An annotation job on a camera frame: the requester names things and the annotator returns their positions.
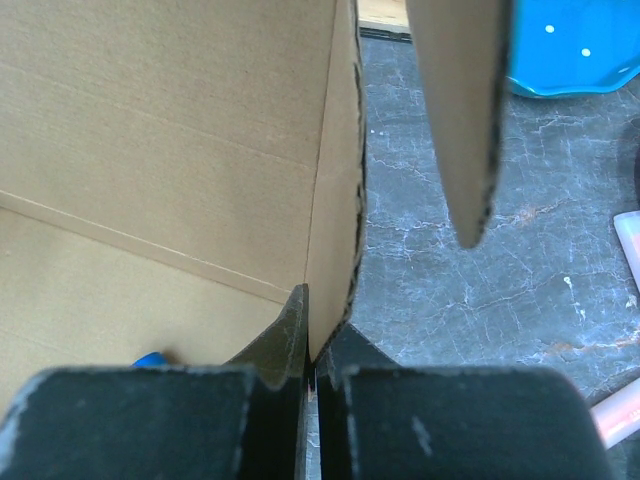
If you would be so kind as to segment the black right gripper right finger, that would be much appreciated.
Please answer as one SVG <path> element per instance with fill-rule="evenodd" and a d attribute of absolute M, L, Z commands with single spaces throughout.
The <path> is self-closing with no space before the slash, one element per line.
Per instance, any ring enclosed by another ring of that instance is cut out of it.
<path fill-rule="evenodd" d="M 316 361 L 326 479 L 609 479 L 589 410 L 547 368 L 403 367 L 352 326 Z"/>

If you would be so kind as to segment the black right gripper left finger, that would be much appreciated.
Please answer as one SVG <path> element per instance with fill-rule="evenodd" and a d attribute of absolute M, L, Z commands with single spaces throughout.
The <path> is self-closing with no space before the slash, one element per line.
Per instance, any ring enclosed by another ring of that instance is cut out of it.
<path fill-rule="evenodd" d="M 60 367 L 32 377 L 1 425 L 5 479 L 301 479 L 306 285 L 220 366 Z"/>

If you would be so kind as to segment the blue small bottle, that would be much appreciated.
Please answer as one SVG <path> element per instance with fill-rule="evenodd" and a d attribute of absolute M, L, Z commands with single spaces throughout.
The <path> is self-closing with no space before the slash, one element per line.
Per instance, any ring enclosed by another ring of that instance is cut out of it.
<path fill-rule="evenodd" d="M 161 352 L 151 352 L 133 362 L 136 368 L 158 368 L 168 365 L 169 362 Z"/>

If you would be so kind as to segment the brown cardboard box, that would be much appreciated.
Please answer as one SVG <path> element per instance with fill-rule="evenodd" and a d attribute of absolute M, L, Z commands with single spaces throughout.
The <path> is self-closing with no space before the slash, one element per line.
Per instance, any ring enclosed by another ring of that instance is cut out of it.
<path fill-rule="evenodd" d="M 1 204 L 283 301 L 319 357 L 352 315 L 368 133 L 354 1 L 5 1 Z"/>

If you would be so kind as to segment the peach highlighter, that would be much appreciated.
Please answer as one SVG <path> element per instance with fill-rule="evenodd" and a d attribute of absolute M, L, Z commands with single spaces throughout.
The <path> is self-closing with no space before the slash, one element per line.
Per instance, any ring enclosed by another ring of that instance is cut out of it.
<path fill-rule="evenodd" d="M 635 380 L 591 408 L 606 449 L 610 449 L 639 430 L 640 386 Z"/>

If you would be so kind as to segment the blue dotted plate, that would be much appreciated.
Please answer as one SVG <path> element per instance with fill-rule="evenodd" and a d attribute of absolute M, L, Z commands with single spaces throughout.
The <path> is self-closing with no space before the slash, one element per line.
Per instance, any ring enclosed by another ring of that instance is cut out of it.
<path fill-rule="evenodd" d="M 511 91 L 529 98 L 606 94 L 639 75 L 639 3 L 516 1 Z"/>

